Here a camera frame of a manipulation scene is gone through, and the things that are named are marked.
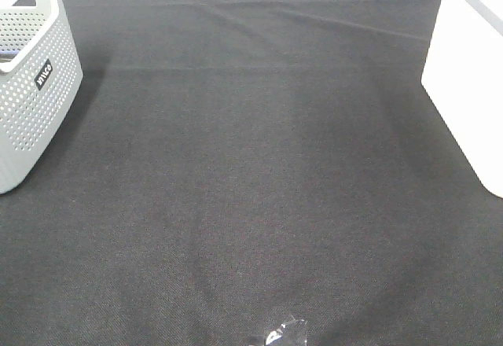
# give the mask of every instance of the perforated basket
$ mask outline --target perforated basket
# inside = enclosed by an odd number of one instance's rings
[[[0,193],[23,181],[82,80],[61,0],[0,5]]]

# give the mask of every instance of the white container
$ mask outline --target white container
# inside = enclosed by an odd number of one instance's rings
[[[503,0],[442,0],[422,83],[482,184],[503,197]]]
[[[61,0],[0,5],[0,193],[31,170],[82,77]]]

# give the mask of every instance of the dark fabric surface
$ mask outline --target dark fabric surface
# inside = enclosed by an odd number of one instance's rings
[[[64,0],[77,98],[0,197],[0,344],[503,342],[503,201],[421,87],[439,0]]]

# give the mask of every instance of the black cloth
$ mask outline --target black cloth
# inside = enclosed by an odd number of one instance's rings
[[[501,344],[503,201],[420,84],[439,1],[64,0],[84,79],[0,197],[0,344]]]

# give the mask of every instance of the basket label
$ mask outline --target basket label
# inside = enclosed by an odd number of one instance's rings
[[[49,59],[47,59],[39,74],[35,77],[35,84],[37,84],[39,90],[42,90],[44,85],[46,85],[47,79],[51,73],[53,73],[53,65],[50,63]]]

